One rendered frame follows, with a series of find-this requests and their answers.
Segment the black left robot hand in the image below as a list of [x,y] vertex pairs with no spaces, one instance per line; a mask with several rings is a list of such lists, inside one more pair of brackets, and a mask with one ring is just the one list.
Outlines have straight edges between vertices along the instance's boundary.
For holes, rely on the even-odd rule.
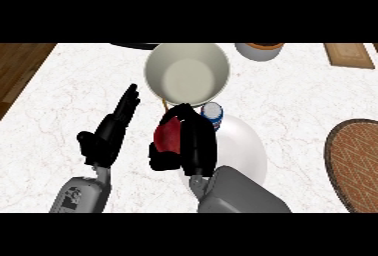
[[138,85],[132,84],[123,94],[116,110],[108,114],[95,132],[82,131],[77,135],[85,164],[110,168],[117,160],[126,129],[141,103]]

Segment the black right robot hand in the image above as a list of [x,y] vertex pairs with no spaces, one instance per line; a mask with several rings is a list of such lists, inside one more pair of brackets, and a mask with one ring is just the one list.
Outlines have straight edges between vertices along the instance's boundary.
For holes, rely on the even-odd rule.
[[193,106],[175,106],[163,116],[160,125],[172,118],[181,121],[181,153],[160,152],[154,142],[150,145],[150,165],[156,171],[184,169],[185,175],[212,177],[218,163],[218,140],[212,122]]

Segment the white pot with orange rim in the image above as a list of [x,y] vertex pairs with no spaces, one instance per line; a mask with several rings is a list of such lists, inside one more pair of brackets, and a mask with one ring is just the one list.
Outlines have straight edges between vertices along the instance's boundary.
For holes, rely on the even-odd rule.
[[237,50],[241,55],[255,61],[265,62],[272,60],[284,47],[283,43],[237,43]]

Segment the blue and white can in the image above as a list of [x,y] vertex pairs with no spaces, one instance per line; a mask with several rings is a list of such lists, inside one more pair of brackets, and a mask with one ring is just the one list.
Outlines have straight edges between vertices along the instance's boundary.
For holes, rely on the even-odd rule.
[[215,130],[219,130],[224,121],[224,108],[216,102],[209,102],[201,107],[201,116],[209,119]]

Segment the red pear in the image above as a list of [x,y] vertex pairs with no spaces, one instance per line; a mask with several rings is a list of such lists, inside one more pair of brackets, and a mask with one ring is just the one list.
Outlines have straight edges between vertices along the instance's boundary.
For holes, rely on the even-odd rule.
[[160,152],[181,153],[181,121],[172,118],[154,133],[154,144]]

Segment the white plate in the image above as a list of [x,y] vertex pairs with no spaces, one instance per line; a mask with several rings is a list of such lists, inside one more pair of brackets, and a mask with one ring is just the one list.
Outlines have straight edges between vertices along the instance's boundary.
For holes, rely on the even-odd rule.
[[225,115],[216,137],[216,167],[231,166],[256,183],[263,184],[268,174],[268,155],[252,126],[235,116]]

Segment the round brown woven placemat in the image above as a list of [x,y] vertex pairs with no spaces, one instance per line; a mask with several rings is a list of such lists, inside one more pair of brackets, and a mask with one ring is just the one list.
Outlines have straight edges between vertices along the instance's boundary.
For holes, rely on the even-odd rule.
[[378,213],[378,121],[351,119],[333,128],[324,160],[346,209],[352,213]]

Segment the cream bowl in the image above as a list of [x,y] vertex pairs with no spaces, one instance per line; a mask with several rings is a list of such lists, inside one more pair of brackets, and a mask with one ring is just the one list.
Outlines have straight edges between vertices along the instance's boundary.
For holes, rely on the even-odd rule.
[[231,64],[215,43],[163,43],[148,56],[144,73],[153,93],[169,104],[200,107],[227,87]]

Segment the black round object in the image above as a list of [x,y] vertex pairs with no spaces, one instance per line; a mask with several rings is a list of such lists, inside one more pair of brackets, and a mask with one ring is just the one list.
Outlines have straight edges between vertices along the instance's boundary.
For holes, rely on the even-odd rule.
[[154,50],[160,44],[154,43],[111,43],[116,46],[138,49],[138,50]]

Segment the light wooden cutting board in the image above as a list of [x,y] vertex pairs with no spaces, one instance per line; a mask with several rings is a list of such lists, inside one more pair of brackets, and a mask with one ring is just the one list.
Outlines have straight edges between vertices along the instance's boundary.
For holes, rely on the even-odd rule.
[[362,43],[325,43],[333,66],[374,69],[376,65]]

